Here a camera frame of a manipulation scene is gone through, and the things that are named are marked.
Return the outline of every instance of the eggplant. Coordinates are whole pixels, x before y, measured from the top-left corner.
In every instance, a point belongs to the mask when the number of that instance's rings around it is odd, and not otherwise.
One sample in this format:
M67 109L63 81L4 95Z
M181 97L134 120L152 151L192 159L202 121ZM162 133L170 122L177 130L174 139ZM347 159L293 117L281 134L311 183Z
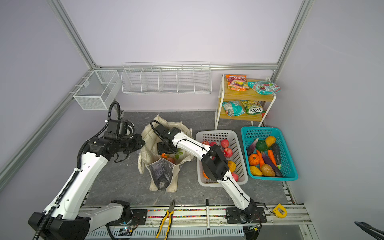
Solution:
M281 169L281 153L280 153L280 147L277 143L272 144L272 152L273 156L275 157L275 161L277 164L277 168Z
M255 151L255 148L256 148L256 143L257 141L259 141L259 138L256 138L253 143L251 145L249 145L249 147L247 148L247 155L250 156L251 154L253 154L253 152Z
M269 157L262 152L263 160L265 164L268 164L272 167L272 169L275 171L276 177L282 177L283 174L280 172L280 170L273 164L272 160L269 159Z

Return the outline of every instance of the white wire rack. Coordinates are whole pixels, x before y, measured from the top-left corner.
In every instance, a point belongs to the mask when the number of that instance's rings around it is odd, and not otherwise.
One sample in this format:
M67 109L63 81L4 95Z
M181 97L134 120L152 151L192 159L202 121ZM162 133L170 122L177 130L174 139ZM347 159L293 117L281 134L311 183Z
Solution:
M123 63L122 91L140 93L211 93L212 77L209 64L137 65Z
M121 79L114 70L93 70L73 97L84 110L108 110L120 90Z

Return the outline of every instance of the candy bag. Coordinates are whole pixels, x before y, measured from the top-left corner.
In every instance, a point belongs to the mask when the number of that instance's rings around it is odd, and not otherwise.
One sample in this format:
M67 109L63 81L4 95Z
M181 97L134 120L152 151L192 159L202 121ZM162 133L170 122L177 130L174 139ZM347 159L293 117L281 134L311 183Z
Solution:
M258 94L269 95L281 91L281 88L270 81L249 82L248 85Z
M226 75L228 89L234 91L246 91L249 89L246 75Z
M264 113L263 107L260 105L258 101L254 100L240 100L245 108L245 112L249 115L256 115L260 113Z
M225 113L230 117L240 116L244 113L239 101L223 102L223 108L225 109Z

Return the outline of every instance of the white mesh basket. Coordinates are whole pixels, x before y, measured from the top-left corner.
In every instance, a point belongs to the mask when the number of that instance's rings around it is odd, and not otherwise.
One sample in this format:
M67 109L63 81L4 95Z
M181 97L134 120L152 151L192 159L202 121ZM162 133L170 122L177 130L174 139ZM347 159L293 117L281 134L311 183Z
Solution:
M237 138L237 135L234 131L230 130L215 130L215 131L203 131L196 134L196 141L203 142L217 142L217 145L220 149L224 149L220 142L224 139L229 141L229 148L232 149L233 155L227 157L228 161L233 161L236 164L236 169L234 173L239 176L237 181L238 185L245 184L248 182L247 169L245 168L245 162L243 159L243 154L240 148L240 143ZM220 187L221 185L218 182L207 179L203 175L203 165L200 160L197 160L197 179L201 186L204 187Z
M209 65L131 66L123 63L122 91L140 93L211 93Z
M84 110L108 110L121 88L115 70L93 70L73 97Z

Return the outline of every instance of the green pepper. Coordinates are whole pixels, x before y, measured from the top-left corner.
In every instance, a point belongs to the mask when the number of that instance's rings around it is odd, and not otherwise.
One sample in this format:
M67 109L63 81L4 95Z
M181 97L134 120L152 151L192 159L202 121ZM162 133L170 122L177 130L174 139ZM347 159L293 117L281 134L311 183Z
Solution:
M258 141L256 143L256 149L259 150L260 152L267 150L268 147L267 147L267 145L265 143L265 140Z

